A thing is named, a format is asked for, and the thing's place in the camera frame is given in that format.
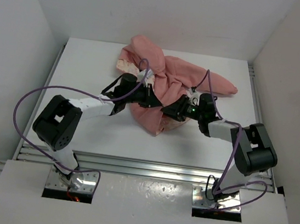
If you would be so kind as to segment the pink hooded zip jacket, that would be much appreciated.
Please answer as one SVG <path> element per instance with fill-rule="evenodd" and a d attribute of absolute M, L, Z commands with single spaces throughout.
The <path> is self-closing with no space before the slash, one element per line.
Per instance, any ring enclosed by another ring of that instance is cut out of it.
<path fill-rule="evenodd" d="M 208 80 L 204 79 L 206 74 L 204 68 L 175 56 L 164 55 L 159 46 L 143 35 L 132 37 L 131 43 L 122 48 L 116 69 L 137 76 L 146 69 L 145 63 L 139 66 L 143 58 L 149 61 L 153 72 L 149 82 L 164 106 L 174 103 L 183 94 L 186 95 L 187 89 L 191 87 L 197 87 L 199 91 L 210 90 Z M 137 123 L 153 136 L 183 124 L 164 116 L 158 107 L 145 109 L 138 104 L 131 104 L 129 109 Z"/>

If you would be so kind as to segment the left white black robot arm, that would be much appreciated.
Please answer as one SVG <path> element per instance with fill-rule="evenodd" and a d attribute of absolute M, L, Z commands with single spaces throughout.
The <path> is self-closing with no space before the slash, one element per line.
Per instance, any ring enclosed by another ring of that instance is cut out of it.
<path fill-rule="evenodd" d="M 76 155 L 69 147 L 79 123 L 98 116 L 113 116 L 132 103 L 142 108 L 162 106 L 152 84 L 140 84 L 136 76 L 125 73 L 103 89 L 97 99 L 54 96 L 36 118 L 32 129 L 58 163 L 56 170 L 68 179 L 80 169 Z"/>

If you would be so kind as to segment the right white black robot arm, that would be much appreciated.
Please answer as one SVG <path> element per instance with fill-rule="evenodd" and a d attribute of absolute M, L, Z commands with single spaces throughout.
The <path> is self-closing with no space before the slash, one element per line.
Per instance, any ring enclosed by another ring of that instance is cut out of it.
<path fill-rule="evenodd" d="M 203 93 L 197 103 L 182 95 L 176 102 L 161 109 L 164 115 L 182 122 L 187 118 L 198 122 L 199 131 L 211 138 L 227 141 L 232 153 L 219 179 L 214 181 L 206 198 L 217 202 L 234 195 L 249 184 L 253 175 L 277 165 L 278 156 L 262 123 L 242 127 L 238 123 L 223 119 L 217 110 L 216 98 Z"/>

